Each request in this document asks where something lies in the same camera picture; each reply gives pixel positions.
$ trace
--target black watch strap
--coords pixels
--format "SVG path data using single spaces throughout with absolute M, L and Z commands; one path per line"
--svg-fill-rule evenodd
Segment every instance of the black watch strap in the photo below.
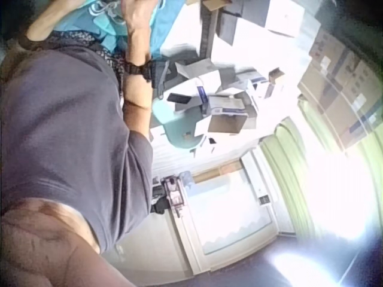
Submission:
M 129 75 L 142 75 L 147 82 L 152 80 L 152 61 L 147 62 L 142 66 L 136 66 L 130 62 L 125 62 L 125 72 Z

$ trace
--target small box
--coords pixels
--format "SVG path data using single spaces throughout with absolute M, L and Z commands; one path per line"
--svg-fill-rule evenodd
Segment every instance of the small box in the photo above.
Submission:
M 194 136 L 206 133 L 238 134 L 248 114 L 241 99 L 209 97 L 211 115 L 199 121 Z
M 269 72 L 269 82 L 272 83 L 273 85 L 282 85 L 284 83 L 284 75 L 279 68 L 276 68 Z

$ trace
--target person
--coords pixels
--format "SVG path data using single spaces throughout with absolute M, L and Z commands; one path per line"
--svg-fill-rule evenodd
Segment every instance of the person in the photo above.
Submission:
M 84 3 L 53 0 L 25 40 L 44 43 Z M 134 66 L 150 61 L 156 4 L 121 2 Z M 81 45 L 18 45 L 2 65 L 2 284 L 132 286 L 100 253 L 150 210 L 151 83 L 126 74 L 121 108 L 113 69 Z

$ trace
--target white wall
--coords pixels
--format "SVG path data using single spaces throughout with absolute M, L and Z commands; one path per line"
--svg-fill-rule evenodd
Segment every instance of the white wall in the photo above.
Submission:
M 164 215 L 149 215 L 103 256 L 138 286 L 193 277 L 168 211 Z

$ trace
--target paper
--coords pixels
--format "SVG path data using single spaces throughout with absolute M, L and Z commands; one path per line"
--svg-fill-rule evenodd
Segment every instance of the paper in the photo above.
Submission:
M 366 97 L 362 93 L 360 93 L 351 105 L 352 110 L 354 112 L 359 111 L 360 108 L 366 103 L 366 101 Z
M 218 70 L 210 59 L 203 59 L 187 66 L 176 63 L 175 66 L 177 68 L 177 72 L 188 79 L 196 78 Z

